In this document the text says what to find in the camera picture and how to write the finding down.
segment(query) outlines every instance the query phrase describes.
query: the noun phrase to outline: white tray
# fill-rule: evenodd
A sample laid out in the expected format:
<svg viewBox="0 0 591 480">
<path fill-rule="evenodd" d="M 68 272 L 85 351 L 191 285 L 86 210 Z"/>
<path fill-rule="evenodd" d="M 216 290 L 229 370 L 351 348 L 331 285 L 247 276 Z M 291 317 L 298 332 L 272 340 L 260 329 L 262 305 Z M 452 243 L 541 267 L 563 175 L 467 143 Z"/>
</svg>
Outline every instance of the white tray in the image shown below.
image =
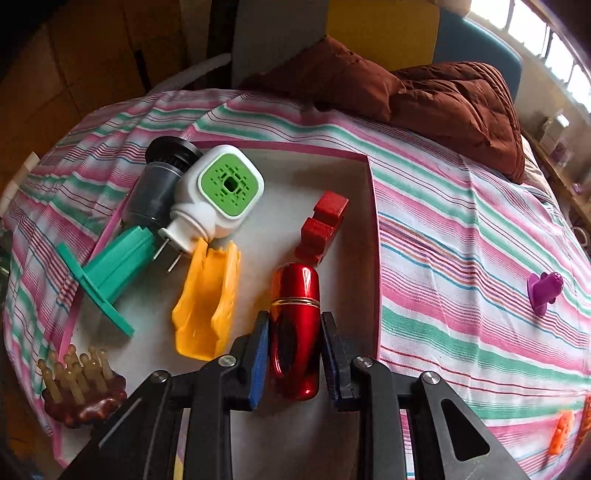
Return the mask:
<svg viewBox="0 0 591 480">
<path fill-rule="evenodd" d="M 325 149 L 332 154 L 337 151 Z M 330 310 L 340 333 L 355 338 L 361 351 L 375 354 L 379 318 L 378 226 L 371 175 L 366 161 L 279 150 L 247 150 L 265 179 L 265 193 L 233 239 L 241 251 L 238 301 L 232 340 L 249 333 L 256 313 L 269 308 L 272 273 L 295 261 L 300 228 L 325 190 L 344 195 L 349 207 L 341 229 L 318 267 L 322 310 Z M 82 307 L 72 343 L 104 347 L 112 367 L 133 392 L 154 370 L 173 375 L 199 369 L 203 362 L 174 349 L 170 313 L 181 293 L 189 266 L 182 259 L 166 269 L 176 253 L 165 251 L 115 304 L 136 330 L 122 334 L 88 299 Z M 232 412 L 234 477 L 282 480 L 349 478 L 357 445 L 358 416 L 335 412 L 324 380 L 313 400 L 292 403 L 265 388 L 253 413 Z M 88 429 L 61 429 L 61 458 L 70 461 L 89 438 Z"/>
</svg>

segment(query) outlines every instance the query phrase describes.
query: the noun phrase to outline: brown pillow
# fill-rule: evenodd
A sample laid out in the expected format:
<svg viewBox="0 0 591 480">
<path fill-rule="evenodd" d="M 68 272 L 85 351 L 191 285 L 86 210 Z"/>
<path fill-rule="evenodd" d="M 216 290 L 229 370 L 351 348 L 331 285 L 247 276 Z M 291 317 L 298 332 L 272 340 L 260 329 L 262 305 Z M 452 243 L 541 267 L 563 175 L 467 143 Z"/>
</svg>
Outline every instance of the brown pillow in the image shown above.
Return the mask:
<svg viewBox="0 0 591 480">
<path fill-rule="evenodd" d="M 390 120 L 390 96 L 405 90 L 390 72 L 331 37 L 267 74 L 246 79 L 241 88 L 284 93 L 312 102 L 320 100 L 381 122 Z"/>
<path fill-rule="evenodd" d="M 486 63 L 461 61 L 393 72 L 406 88 L 390 97 L 390 124 L 408 128 L 521 183 L 521 130 L 509 89 Z"/>
</svg>

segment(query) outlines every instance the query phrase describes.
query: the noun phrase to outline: gold band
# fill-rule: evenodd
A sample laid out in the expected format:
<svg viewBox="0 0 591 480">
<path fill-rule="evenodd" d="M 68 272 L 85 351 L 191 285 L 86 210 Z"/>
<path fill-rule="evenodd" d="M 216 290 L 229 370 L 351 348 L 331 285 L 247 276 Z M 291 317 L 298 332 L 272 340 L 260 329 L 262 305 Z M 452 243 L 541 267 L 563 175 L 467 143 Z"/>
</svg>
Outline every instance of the gold band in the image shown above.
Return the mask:
<svg viewBox="0 0 591 480">
<path fill-rule="evenodd" d="M 290 297 L 288 299 L 279 299 L 271 303 L 271 307 L 278 307 L 279 305 L 309 305 L 310 307 L 320 308 L 320 303 L 316 300 L 305 299 L 302 297 Z"/>
</svg>

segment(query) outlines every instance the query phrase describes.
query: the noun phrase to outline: yellow board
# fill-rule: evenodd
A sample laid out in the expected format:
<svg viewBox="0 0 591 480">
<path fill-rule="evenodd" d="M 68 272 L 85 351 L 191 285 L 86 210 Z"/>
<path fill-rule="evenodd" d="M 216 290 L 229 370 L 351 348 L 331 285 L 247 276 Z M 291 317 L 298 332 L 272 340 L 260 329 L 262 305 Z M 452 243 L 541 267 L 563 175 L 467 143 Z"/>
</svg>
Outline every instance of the yellow board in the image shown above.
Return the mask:
<svg viewBox="0 0 591 480">
<path fill-rule="evenodd" d="M 199 239 L 172 315 L 178 353 L 205 361 L 225 353 L 239 272 L 240 252 L 233 242 L 224 252 Z"/>
<path fill-rule="evenodd" d="M 388 71 L 432 62 L 439 9 L 404 0 L 331 0 L 326 33 Z"/>
</svg>

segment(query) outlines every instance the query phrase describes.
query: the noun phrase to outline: red metallic bottle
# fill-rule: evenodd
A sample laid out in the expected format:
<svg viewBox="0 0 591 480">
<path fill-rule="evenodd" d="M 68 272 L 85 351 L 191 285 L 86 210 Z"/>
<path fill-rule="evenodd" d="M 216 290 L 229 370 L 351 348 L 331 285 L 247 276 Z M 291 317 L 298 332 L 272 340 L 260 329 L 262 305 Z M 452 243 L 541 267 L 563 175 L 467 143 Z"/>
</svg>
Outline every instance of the red metallic bottle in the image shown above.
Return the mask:
<svg viewBox="0 0 591 480">
<path fill-rule="evenodd" d="M 320 287 L 312 267 L 288 263 L 271 285 L 271 374 L 291 400 L 316 396 L 320 375 Z"/>
</svg>

